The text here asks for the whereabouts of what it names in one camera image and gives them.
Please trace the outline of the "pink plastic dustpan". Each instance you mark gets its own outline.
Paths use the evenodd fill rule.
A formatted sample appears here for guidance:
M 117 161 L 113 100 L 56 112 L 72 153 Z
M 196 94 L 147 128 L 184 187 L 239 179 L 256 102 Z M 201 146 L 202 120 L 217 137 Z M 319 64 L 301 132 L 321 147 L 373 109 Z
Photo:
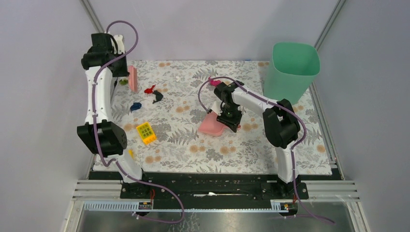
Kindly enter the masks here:
M 211 112 L 204 117 L 198 132 L 211 136 L 221 136 L 229 127 L 217 121 L 217 114 Z

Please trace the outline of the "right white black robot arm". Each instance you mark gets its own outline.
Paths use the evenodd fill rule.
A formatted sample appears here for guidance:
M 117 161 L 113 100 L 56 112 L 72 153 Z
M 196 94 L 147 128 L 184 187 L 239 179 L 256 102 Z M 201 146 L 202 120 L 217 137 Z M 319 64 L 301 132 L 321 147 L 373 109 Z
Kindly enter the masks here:
M 242 119 L 240 106 L 263 118 L 265 136 L 275 147 L 278 158 L 278 177 L 282 181 L 277 186 L 278 195 L 284 199 L 291 198 L 297 190 L 293 182 L 298 175 L 292 146 L 301 128 L 290 102 L 267 99 L 247 90 L 242 82 L 220 83 L 214 94 L 221 101 L 216 120 L 233 132 L 237 132 Z

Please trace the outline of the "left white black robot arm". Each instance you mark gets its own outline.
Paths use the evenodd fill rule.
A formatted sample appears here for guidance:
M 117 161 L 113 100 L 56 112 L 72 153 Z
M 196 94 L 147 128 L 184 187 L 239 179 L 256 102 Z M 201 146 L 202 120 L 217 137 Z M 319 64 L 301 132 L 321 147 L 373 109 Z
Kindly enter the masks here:
M 111 108 L 114 78 L 135 79 L 136 70 L 127 66 L 123 35 L 95 33 L 91 40 L 91 48 L 81 59 L 88 84 L 88 109 L 77 135 L 105 167 L 116 168 L 123 182 L 133 183 L 132 193 L 143 199 L 149 195 L 150 186 L 141 180 L 143 169 L 127 151 L 126 133 L 113 122 Z

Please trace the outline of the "pink plastic hand brush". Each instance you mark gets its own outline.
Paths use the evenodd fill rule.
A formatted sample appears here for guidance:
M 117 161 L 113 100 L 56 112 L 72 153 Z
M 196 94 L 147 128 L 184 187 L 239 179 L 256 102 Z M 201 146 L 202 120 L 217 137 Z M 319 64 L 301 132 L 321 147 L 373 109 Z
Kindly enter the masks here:
M 137 69 L 130 65 L 128 66 L 128 84 L 129 88 L 132 92 L 137 92 L 138 91 L 138 77 L 137 77 Z

